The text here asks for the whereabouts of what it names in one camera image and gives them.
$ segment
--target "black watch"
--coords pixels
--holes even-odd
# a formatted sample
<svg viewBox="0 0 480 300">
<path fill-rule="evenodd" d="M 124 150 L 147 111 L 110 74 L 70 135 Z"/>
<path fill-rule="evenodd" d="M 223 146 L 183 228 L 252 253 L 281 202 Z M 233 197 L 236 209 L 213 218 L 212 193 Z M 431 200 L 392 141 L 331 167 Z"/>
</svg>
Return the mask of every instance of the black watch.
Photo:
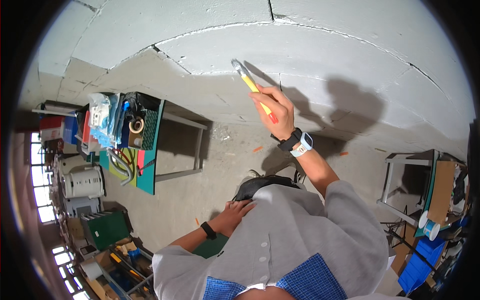
<svg viewBox="0 0 480 300">
<path fill-rule="evenodd" d="M 292 151 L 293 146 L 295 146 L 296 143 L 300 142 L 302 133 L 303 132 L 300 130 L 300 128 L 295 127 L 295 131 L 292 132 L 292 135 L 288 140 L 280 141 L 279 139 L 274 137 L 273 134 L 271 134 L 270 136 L 280 142 L 278 148 L 282 149 L 283 151 Z"/>
<path fill-rule="evenodd" d="M 209 239 L 209 240 L 214 240 L 214 239 L 216 239 L 216 232 L 213 231 L 213 229 L 210 227 L 210 225 L 208 225 L 207 222 L 203 222 L 203 223 L 200 225 L 200 227 L 205 230 L 205 233 L 207 234 L 207 239 Z"/>
</svg>

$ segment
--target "white concrete wall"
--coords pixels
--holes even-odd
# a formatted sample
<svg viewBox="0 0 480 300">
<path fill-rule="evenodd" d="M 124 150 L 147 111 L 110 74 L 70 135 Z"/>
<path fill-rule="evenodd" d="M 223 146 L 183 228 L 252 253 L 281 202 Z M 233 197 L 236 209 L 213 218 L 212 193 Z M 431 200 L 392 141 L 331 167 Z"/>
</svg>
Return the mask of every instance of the white concrete wall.
<svg viewBox="0 0 480 300">
<path fill-rule="evenodd" d="M 82 104 L 93 91 L 138 90 L 211 120 L 259 125 L 229 62 L 238 58 L 282 87 L 305 130 L 465 158 L 472 94 L 419 0 L 270 2 L 71 2 L 39 49 L 42 95 Z"/>
</svg>

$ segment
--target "floor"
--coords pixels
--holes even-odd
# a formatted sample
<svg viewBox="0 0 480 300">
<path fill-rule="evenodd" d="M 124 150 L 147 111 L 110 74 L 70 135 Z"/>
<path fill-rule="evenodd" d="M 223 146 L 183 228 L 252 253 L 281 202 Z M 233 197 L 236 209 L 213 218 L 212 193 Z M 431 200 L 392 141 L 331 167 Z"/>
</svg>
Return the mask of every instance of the floor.
<svg viewBox="0 0 480 300">
<path fill-rule="evenodd" d="M 192 168 L 196 131 L 182 124 L 162 122 L 157 174 Z M 206 125 L 209 131 L 203 139 L 203 172 L 158 182 L 155 195 L 131 185 L 121 187 L 119 178 L 104 172 L 107 190 L 104 206 L 112 203 L 124 206 L 135 233 L 143 246 L 152 252 L 198 228 L 195 218 L 202 223 L 218 214 L 225 202 L 231 200 L 235 188 L 249 169 L 272 174 L 294 161 L 290 154 L 277 148 L 276 141 L 269 138 L 269 132 L 263 127 L 217 122 L 208 122 Z M 314 145 L 338 176 L 353 185 L 379 221 L 397 219 L 376 204 L 382 195 L 386 172 L 384 159 L 388 153 L 316 136 Z M 305 185 L 309 191 L 316 192 L 308 179 Z M 401 290 L 396 280 L 395 272 L 389 269 L 377 291 L 396 295 Z"/>
</svg>

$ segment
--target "yellow brush handle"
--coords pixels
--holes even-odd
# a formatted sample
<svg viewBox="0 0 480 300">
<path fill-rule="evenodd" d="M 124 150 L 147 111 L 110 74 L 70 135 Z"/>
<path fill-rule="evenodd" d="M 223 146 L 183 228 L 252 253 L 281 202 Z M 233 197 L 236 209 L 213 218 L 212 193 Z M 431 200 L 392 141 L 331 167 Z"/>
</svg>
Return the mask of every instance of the yellow brush handle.
<svg viewBox="0 0 480 300">
<path fill-rule="evenodd" d="M 252 92 L 260 92 L 256 87 L 256 85 L 248 76 L 242 76 L 242 79 L 248 85 L 248 87 L 252 90 Z M 260 105 L 262 106 L 262 108 L 264 109 L 267 115 L 272 113 L 272 111 L 267 106 L 265 106 L 262 102 L 260 102 Z"/>
</svg>

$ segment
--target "paintbrush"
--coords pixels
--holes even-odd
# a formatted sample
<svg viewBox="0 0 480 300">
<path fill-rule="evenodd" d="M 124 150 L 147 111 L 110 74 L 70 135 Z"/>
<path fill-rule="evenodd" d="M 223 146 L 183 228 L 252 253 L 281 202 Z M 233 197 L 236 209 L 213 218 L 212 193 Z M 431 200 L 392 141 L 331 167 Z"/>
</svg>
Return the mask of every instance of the paintbrush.
<svg viewBox="0 0 480 300">
<path fill-rule="evenodd" d="M 245 68 L 241 62 L 239 62 L 236 59 L 232 59 L 232 66 L 237 70 L 239 73 L 240 77 L 243 79 L 243 81 L 248 85 L 248 87 L 252 90 L 252 92 L 260 92 L 255 85 L 255 81 L 253 81 L 253 78 L 250 76 L 250 73 L 248 72 L 247 68 Z M 273 112 L 262 102 L 260 102 L 260 105 L 264 109 L 265 113 L 268 115 L 270 120 L 272 121 L 273 124 L 278 123 L 278 119 L 276 116 L 273 114 Z"/>
</svg>

